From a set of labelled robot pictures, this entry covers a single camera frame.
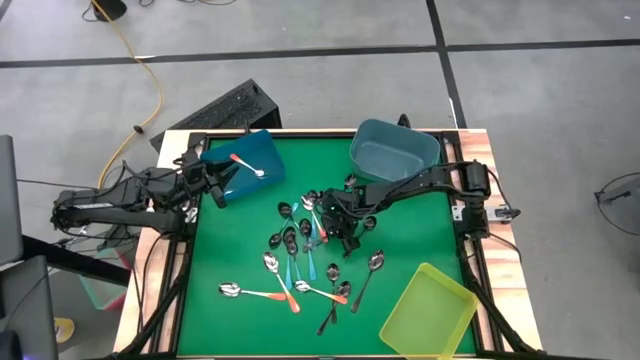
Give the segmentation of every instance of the gray floor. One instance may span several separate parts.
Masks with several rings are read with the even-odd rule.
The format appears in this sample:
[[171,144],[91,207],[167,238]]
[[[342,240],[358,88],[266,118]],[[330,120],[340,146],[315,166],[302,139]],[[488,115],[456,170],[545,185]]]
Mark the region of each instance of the gray floor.
[[[13,0],[0,21],[0,61],[126,56],[87,1]],[[435,43],[422,0],[238,0],[226,7],[157,1],[118,25],[139,55]],[[640,38],[640,5],[619,0],[436,0],[449,44]],[[593,192],[637,170],[640,49],[450,54],[467,124],[487,128],[504,188],[523,215],[514,229],[540,334],[554,354],[637,358],[640,239],[605,223]],[[367,118],[454,127],[437,54],[362,55],[152,65],[165,107],[149,135],[254,78],[285,127],[353,127]],[[111,152],[153,109],[136,65],[0,69],[0,133],[23,178],[95,184]],[[155,163],[141,139],[126,159]],[[56,240],[59,189],[21,184],[24,231]],[[637,211],[637,205],[626,204]],[[622,219],[628,227],[638,225]],[[92,310],[77,278],[59,273],[57,314],[77,319],[63,358],[104,355],[117,314]]]

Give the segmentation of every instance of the table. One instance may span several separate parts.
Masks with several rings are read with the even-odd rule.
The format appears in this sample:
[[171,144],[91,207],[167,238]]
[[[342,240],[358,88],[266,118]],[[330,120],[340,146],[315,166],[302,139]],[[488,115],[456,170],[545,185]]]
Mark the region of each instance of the table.
[[[281,133],[305,133],[305,134],[319,134],[319,133],[332,133],[336,136],[348,136],[349,133],[353,133],[354,130],[340,130],[340,129],[323,129],[323,130],[272,130],[274,134]],[[177,158],[187,148],[189,137],[191,133],[210,132],[214,134],[238,134],[241,131],[237,130],[175,130],[168,131],[165,135],[163,147],[160,152],[160,158],[158,166],[162,167],[174,167],[172,160]],[[489,145],[488,135],[485,130],[459,130],[457,135],[460,141],[460,149],[462,150],[462,157],[464,160],[477,159],[478,161],[487,164],[492,170],[495,171],[493,156],[491,154],[491,148]],[[455,151],[453,146],[447,146],[447,153],[449,160],[455,159]],[[492,183],[493,195],[491,199],[487,201],[488,205],[499,205],[502,203],[502,199],[499,195],[499,191],[495,184]],[[513,234],[511,232],[510,225],[503,224],[491,224],[491,232],[504,237],[510,241],[513,240]],[[151,243],[157,234],[150,229],[144,229],[138,250],[136,253],[136,266],[138,276],[142,276],[142,267],[144,261],[147,258]],[[540,339],[537,333],[535,325],[535,319],[533,317],[533,311],[529,302],[528,292],[522,268],[518,262],[517,254],[504,245],[495,242],[491,239],[483,240],[483,249],[486,258],[486,267],[491,282],[491,289],[494,296],[494,302],[501,310],[503,315],[507,318],[513,328],[518,331],[522,338],[530,345],[536,348],[540,348]],[[149,262],[149,269],[146,275],[147,286],[145,293],[145,304],[143,308],[143,316],[147,318],[151,315],[157,304],[158,293],[160,289],[160,283],[162,282],[165,270],[165,263],[167,261],[167,253],[169,250],[169,244],[166,241],[160,241],[160,243],[154,248],[151,254]],[[184,246],[179,245],[178,253],[184,251]],[[182,258],[180,255],[175,257],[175,263],[180,264]],[[474,270],[477,271],[477,267],[472,264]],[[319,277],[323,276],[323,269],[319,270]],[[160,351],[166,351],[170,348],[171,343],[171,330],[174,325],[174,305],[169,309],[165,317],[162,333],[157,337],[156,342]],[[483,309],[478,311],[480,334],[483,339],[485,349],[493,349],[491,341],[491,333],[486,318],[486,313]],[[135,286],[133,281],[130,282],[130,286],[127,293],[127,299],[125,301],[120,328],[118,336],[116,338],[116,344],[114,350],[117,351],[125,347],[135,335],[136,325],[138,318],[138,306],[135,296]]]

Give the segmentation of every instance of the blue plastic bin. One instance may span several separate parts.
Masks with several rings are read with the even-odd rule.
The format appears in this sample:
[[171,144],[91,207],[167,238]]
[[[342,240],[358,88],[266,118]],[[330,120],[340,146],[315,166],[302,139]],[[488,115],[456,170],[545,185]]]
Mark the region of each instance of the blue plastic bin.
[[233,200],[285,179],[284,164],[278,150],[276,150],[271,134],[266,130],[207,150],[200,155],[200,159],[211,162],[227,161],[231,160],[229,158],[231,154],[238,155],[256,169],[264,170],[265,176],[258,179],[253,171],[240,164],[234,164],[233,166],[237,166],[239,169],[225,188],[225,200]]
[[358,176],[396,181],[435,165],[440,143],[429,134],[369,119],[358,127],[350,155]]

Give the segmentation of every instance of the wooden table edge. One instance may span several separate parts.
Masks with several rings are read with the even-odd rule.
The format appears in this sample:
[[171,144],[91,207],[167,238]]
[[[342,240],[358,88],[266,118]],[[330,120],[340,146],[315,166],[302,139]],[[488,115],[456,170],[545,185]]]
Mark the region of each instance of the wooden table edge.
[[[332,129],[269,129],[269,132],[274,134],[286,134],[286,133],[347,133],[355,132],[357,129],[353,128],[332,128]],[[460,142],[463,148],[463,157],[465,160],[477,159],[480,162],[485,163],[494,172],[495,160],[491,151],[491,144],[486,129],[416,129],[419,131],[456,131],[460,134]],[[191,133],[207,133],[207,134],[242,134],[244,130],[241,129],[203,129],[203,130],[167,130],[164,134],[164,140],[160,154],[158,157],[157,166],[166,168],[175,168],[173,160],[179,157],[187,148],[189,136]],[[489,204],[498,204],[502,202],[502,198],[499,195],[497,186],[492,182],[492,198],[487,202]],[[497,235],[504,237],[505,239],[515,243],[513,232],[510,225],[496,225],[491,224],[490,230]],[[134,269],[137,270],[139,282],[142,279],[142,267],[149,254],[149,249],[155,240],[157,233],[151,229],[143,229],[139,242],[138,249],[136,250]],[[522,266],[519,263],[517,256],[514,258],[513,254],[509,251],[504,251],[500,247],[504,245],[496,244],[491,239],[483,240],[483,248],[485,249],[485,258],[487,260],[487,268],[489,270],[490,281],[492,285],[492,291],[494,295],[494,301],[496,306],[503,312],[509,323],[520,334],[525,342],[534,348],[541,348],[540,337],[538,334],[535,318],[533,316],[533,310],[528,295],[526,282],[524,281],[524,275]],[[153,313],[157,306],[159,297],[160,281],[162,279],[165,263],[167,261],[166,255],[168,251],[168,242],[161,240],[152,254],[152,259],[149,261],[149,268],[147,271],[147,286],[144,291],[145,302],[143,306],[143,318],[146,319]],[[178,255],[175,261],[176,269],[179,268],[182,261],[182,256]],[[511,272],[510,275],[515,276],[515,280],[509,286],[502,286],[501,281],[495,281],[503,275],[500,274],[500,267],[507,267],[506,271]],[[518,291],[519,298],[518,303],[515,306],[518,307],[517,311],[513,311],[513,301],[508,299],[504,295],[505,291]],[[486,348],[491,348],[490,332],[488,331],[488,323],[486,312],[484,309],[479,309],[481,318],[482,337]],[[169,337],[173,326],[173,317],[175,313],[175,302],[171,308],[167,311],[165,320],[163,323],[163,331],[160,339],[160,351],[167,351],[169,348]],[[129,281],[127,288],[127,295],[123,305],[123,311],[120,318],[120,324],[118,327],[118,333],[114,344],[114,351],[119,351],[126,347],[136,335],[137,321],[139,311],[136,297],[135,283],[133,276]]]

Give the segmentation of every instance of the green table surface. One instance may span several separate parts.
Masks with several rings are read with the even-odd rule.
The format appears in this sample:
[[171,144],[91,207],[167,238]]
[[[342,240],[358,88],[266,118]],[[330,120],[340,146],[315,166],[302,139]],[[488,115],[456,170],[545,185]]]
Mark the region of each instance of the green table surface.
[[[229,140],[213,140],[219,146]],[[385,265],[374,273],[357,314],[349,305],[338,306],[338,324],[329,324],[324,335],[316,331],[331,304],[315,293],[292,294],[301,311],[293,314],[287,302],[240,295],[226,298],[218,284],[236,282],[253,291],[281,292],[276,276],[267,272],[262,254],[267,241],[283,223],[277,211],[281,201],[299,201],[311,189],[342,188],[351,172],[351,139],[275,138],[286,167],[286,180],[261,189],[219,209],[210,197],[201,203],[193,262],[178,344],[178,355],[393,355],[378,333],[418,265],[428,262],[462,282],[455,256],[455,239],[449,204],[444,194],[428,194],[395,203],[377,215],[378,226],[362,239],[362,247],[347,260],[342,245],[330,241],[313,251],[318,278],[311,286],[331,292],[327,266],[335,262],[340,280],[352,283],[350,303],[355,300],[368,274],[367,259],[377,249],[385,252]],[[302,207],[297,221],[310,219]],[[298,234],[301,247],[304,239]],[[285,278],[284,246],[274,251]],[[304,280],[309,280],[307,254],[297,256]],[[295,281],[295,270],[292,265]],[[467,329],[457,353],[474,353],[471,330]]]

